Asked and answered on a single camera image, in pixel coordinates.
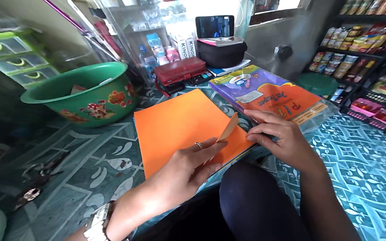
red wallet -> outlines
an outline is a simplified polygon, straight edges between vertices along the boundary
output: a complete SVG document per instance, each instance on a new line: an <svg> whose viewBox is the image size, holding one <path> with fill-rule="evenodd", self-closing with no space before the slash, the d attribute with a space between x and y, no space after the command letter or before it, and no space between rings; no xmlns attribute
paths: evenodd
<svg viewBox="0 0 386 241"><path fill-rule="evenodd" d="M205 72L205 62L198 57L190 57L154 68L154 74L156 75L154 83L158 91L166 97L169 97L169 94L159 87L158 80L162 85L168 86L173 83L191 79Z"/></svg>

art paper package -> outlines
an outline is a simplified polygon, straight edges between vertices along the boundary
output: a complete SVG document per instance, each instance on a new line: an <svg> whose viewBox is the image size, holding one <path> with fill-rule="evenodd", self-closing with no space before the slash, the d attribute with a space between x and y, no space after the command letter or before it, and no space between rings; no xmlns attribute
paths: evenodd
<svg viewBox="0 0 386 241"><path fill-rule="evenodd" d="M338 108L329 101L255 65L212 79L209 84L240 112L245 109L275 112L298 124L303 134L338 113Z"/></svg>

silver ring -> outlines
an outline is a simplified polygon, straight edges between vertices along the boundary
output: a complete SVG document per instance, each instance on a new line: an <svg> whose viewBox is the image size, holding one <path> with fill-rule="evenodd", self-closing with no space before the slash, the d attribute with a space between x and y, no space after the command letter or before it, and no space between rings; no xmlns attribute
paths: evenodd
<svg viewBox="0 0 386 241"><path fill-rule="evenodd" d="M198 145L199 148L202 150L202 144L200 144L199 142L195 142L194 144L195 144L195 145Z"/></svg>

pink bottle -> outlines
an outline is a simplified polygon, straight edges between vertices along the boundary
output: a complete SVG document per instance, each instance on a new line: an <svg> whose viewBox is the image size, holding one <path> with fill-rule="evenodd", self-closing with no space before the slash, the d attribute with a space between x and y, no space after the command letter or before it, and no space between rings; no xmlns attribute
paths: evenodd
<svg viewBox="0 0 386 241"><path fill-rule="evenodd" d="M170 63L180 60L180 55L178 54L177 49L174 47L169 47L166 50L166 57L168 58Z"/></svg>

teal patterned linoleum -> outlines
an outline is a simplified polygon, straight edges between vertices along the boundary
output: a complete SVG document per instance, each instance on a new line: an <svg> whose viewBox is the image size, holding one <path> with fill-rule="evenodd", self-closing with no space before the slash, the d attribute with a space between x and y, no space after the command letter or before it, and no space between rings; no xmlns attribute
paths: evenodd
<svg viewBox="0 0 386 241"><path fill-rule="evenodd" d="M234 114L236 110L208 86L199 88L228 116ZM192 89L188 87L171 97ZM166 99L154 88L144 89L137 110ZM243 116L240 126L252 127ZM306 137L324 160L338 200L362 239L386 240L386 137L381 131L340 114L331 116ZM23 150L18 158L0 163L0 208L7 213L24 188L20 175L26 167L66 151L71 154L57 168L64 172L54 177L38 198L9 214L4 240L62 240L96 208L145 179L132 114L112 125L93 129L57 119ZM263 148L254 147L243 158L257 159L268 154ZM229 166L202 188L218 183ZM268 158L265 167L298 208L300 172L274 156ZM153 218L137 232L144 232L163 216Z"/></svg>

